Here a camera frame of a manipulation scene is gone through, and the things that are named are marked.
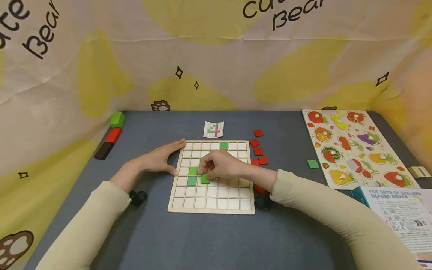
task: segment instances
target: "pattern card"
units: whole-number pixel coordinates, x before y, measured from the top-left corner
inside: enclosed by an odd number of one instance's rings
[[[178,158],[179,174],[174,177],[168,212],[255,214],[251,182],[241,178],[208,180],[198,174],[201,158],[215,149],[232,149],[231,155],[251,163],[248,141],[187,141]]]
[[[416,187],[416,180],[366,111],[303,110],[329,187]]]
[[[223,136],[224,122],[211,123],[206,122],[204,125],[204,138],[220,138]]]

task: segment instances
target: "forearm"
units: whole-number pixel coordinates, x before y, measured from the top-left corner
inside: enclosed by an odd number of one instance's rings
[[[102,246],[115,220],[130,199],[119,187],[104,181],[57,237],[37,270],[86,270]]]
[[[270,198],[342,235],[359,270],[422,269],[378,215],[336,190],[279,170]]]

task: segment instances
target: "green wooden block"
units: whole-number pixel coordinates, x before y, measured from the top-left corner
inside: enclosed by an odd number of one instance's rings
[[[228,149],[228,143],[220,143],[219,149],[221,150],[227,150]]]
[[[187,177],[187,185],[188,186],[196,186],[197,185],[197,176],[188,176]]]
[[[109,125],[112,128],[122,128],[124,123],[124,114],[121,111],[117,111],[112,114]]]
[[[308,160],[308,164],[309,164],[309,168],[311,168],[311,169],[316,169],[316,168],[320,167],[320,165],[318,164],[318,162],[315,159]]]
[[[210,184],[210,180],[207,179],[207,174],[201,175],[201,184]]]
[[[189,167],[189,175],[198,175],[198,167]]]

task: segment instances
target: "fabric backdrop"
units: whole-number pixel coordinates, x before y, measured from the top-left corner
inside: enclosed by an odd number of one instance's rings
[[[432,0],[0,0],[0,12],[2,270],[23,268],[118,110],[372,110],[432,171]]]

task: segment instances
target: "hand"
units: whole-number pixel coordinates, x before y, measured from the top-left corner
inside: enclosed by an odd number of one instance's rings
[[[236,159],[225,150],[214,150],[203,157],[199,174],[208,179],[239,177],[248,164]]]
[[[167,172],[173,176],[177,176],[178,171],[173,166],[168,164],[168,157],[173,152],[183,148],[185,145],[185,139],[165,144],[147,154],[135,158],[132,160],[132,162],[137,163],[142,171]]]

